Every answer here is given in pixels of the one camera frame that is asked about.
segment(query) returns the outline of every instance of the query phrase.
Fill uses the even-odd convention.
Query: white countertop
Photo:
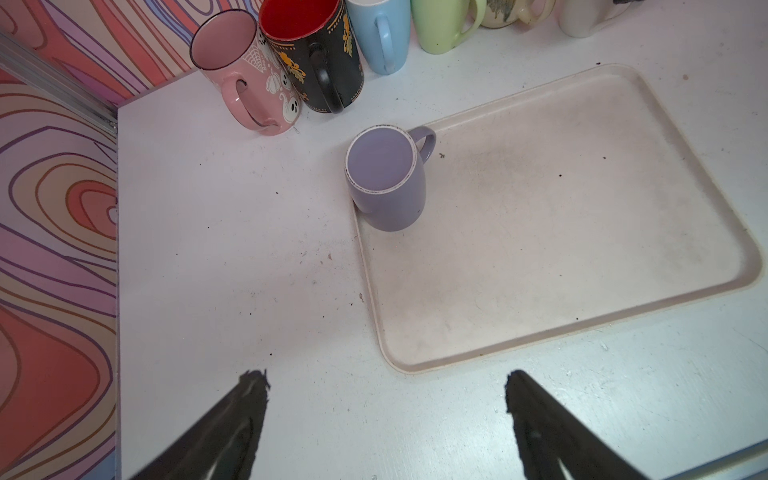
[[[768,2],[645,0],[586,39],[551,18],[481,29],[343,114],[260,137],[199,73],[119,110],[121,471],[169,446],[248,369],[272,384],[258,478],[522,478],[504,384],[528,371],[662,478],[768,437],[768,280],[740,292],[408,376],[366,297],[343,152],[586,70],[635,67],[768,245]],[[510,125],[510,134],[515,126]],[[551,132],[557,141],[557,132]]]

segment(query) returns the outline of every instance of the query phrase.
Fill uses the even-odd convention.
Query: cream mug
[[[641,0],[565,0],[560,29],[571,37],[586,38],[640,3]]]
[[[519,20],[529,27],[536,26],[552,13],[555,0],[545,0],[541,13],[534,15],[531,4],[534,0],[488,0],[485,6],[485,15],[480,25],[487,28],[506,27],[515,20]],[[470,15],[477,18],[477,9],[473,5],[469,9]]]

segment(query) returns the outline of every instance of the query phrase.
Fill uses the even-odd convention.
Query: wavy line pattern
[[[184,73],[211,15],[261,0],[2,0],[0,30],[113,104]]]
[[[116,158],[0,71],[0,480],[115,477]]]
[[[0,0],[0,30],[119,105],[260,3]],[[116,169],[113,139],[0,71],[0,480],[115,476]]]

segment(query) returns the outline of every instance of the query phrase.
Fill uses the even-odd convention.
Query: blue mug
[[[381,75],[398,71],[411,41],[411,0],[346,0],[346,7],[371,70]]]

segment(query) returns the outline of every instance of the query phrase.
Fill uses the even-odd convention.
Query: purple mug
[[[419,150],[416,142],[422,138]],[[346,182],[371,227],[395,232],[419,218],[427,195],[424,163],[436,141],[429,127],[406,132],[393,125],[376,125],[355,137],[346,151]]]

